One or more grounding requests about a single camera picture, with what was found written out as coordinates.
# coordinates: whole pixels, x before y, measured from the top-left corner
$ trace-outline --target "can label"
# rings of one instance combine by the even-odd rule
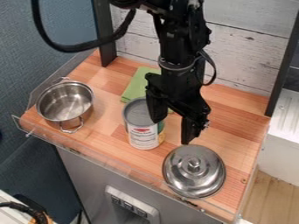
[[[129,143],[139,150],[156,148],[161,141],[159,139],[157,124],[148,127],[138,127],[128,124],[128,134]]]

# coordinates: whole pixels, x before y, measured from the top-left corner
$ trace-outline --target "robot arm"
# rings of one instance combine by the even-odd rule
[[[208,126],[210,107],[200,94],[203,85],[216,78],[216,67],[203,50],[210,44],[211,30],[207,28],[203,12],[204,0],[110,0],[123,9],[130,9],[124,22],[115,33],[103,39],[79,45],[60,45],[47,36],[41,22],[38,0],[31,0],[33,19],[44,41],[54,49],[74,53],[85,51],[121,38],[129,28],[136,9],[152,15],[160,41],[161,55],[158,64],[161,75],[146,74],[146,97],[154,123],[168,115],[168,108],[182,116],[182,144],[188,144]],[[205,63],[214,68],[211,80],[204,84]]]

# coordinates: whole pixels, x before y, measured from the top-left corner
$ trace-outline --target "paint can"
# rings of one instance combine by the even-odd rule
[[[122,111],[129,143],[138,150],[151,150],[165,139],[164,122],[153,123],[145,97],[127,103]]]

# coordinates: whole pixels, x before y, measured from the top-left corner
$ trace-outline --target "metal bowl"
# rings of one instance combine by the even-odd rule
[[[59,123],[60,129],[67,133],[75,131],[62,129],[62,122],[80,119],[93,106],[94,93],[90,87],[78,81],[60,82],[47,88],[38,98],[38,113],[47,121]]]

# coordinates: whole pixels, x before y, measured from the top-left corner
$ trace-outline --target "can lid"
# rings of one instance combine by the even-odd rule
[[[174,192],[186,198],[205,198],[223,186],[226,168],[214,151],[201,145],[183,145],[164,160],[163,176]]]
[[[122,114],[127,123],[135,126],[150,126],[154,124],[150,118],[145,97],[136,98],[128,102]]]

